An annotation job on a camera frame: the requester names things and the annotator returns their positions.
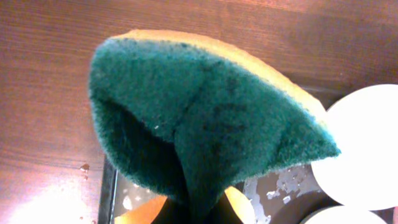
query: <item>white plate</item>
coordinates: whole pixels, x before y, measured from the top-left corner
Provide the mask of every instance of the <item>white plate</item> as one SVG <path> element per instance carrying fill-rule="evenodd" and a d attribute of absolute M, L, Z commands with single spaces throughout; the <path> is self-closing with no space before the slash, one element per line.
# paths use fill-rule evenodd
<path fill-rule="evenodd" d="M 398 206 L 398 85 L 376 85 L 336 102 L 328 127 L 341 155 L 312 163 L 337 202 L 365 210 Z"/>
<path fill-rule="evenodd" d="M 387 224 L 369 211 L 350 209 L 345 206 L 326 208 L 309 215 L 300 224 Z"/>

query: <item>green cloth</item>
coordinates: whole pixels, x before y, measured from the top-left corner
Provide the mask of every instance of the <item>green cloth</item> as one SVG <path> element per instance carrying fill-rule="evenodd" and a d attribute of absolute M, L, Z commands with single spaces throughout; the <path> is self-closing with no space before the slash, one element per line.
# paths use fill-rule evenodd
<path fill-rule="evenodd" d="M 188 44 L 108 39 L 91 64 L 90 99 L 116 168 L 194 217 L 248 177 L 339 153 L 289 95 Z"/>

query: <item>wooden table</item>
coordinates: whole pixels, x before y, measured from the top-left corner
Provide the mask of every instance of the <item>wooden table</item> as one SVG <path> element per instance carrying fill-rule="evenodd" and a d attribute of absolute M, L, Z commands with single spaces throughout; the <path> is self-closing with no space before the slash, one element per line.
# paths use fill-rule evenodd
<path fill-rule="evenodd" d="M 97 222 L 104 155 L 87 81 L 105 38 L 130 29 L 209 35 L 328 107 L 398 83 L 397 12 L 396 0 L 1 1 L 0 222 Z"/>

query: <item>wood grain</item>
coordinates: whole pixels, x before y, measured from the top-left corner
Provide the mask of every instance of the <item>wood grain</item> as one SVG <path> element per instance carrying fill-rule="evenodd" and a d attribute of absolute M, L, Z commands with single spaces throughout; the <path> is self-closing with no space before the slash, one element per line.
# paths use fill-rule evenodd
<path fill-rule="evenodd" d="M 395 0 L 1 1 L 0 222 L 17 223 L 38 205 L 58 223 L 96 220 L 104 157 L 86 86 L 105 38 L 140 28 L 209 35 L 328 107 L 358 88 L 398 83 L 396 12 Z"/>

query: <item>brown wooden surface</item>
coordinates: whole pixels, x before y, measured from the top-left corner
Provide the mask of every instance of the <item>brown wooden surface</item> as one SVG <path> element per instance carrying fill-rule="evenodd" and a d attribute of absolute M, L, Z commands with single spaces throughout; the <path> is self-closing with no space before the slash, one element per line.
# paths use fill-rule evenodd
<path fill-rule="evenodd" d="M 209 35 L 330 106 L 358 88 L 398 83 L 397 12 L 396 0 L 1 1 L 0 222 L 25 214 L 39 223 L 43 214 L 47 223 L 51 212 L 54 223 L 97 219 L 104 157 L 86 84 L 92 53 L 108 36 Z M 87 174 L 79 169 L 86 163 Z"/>

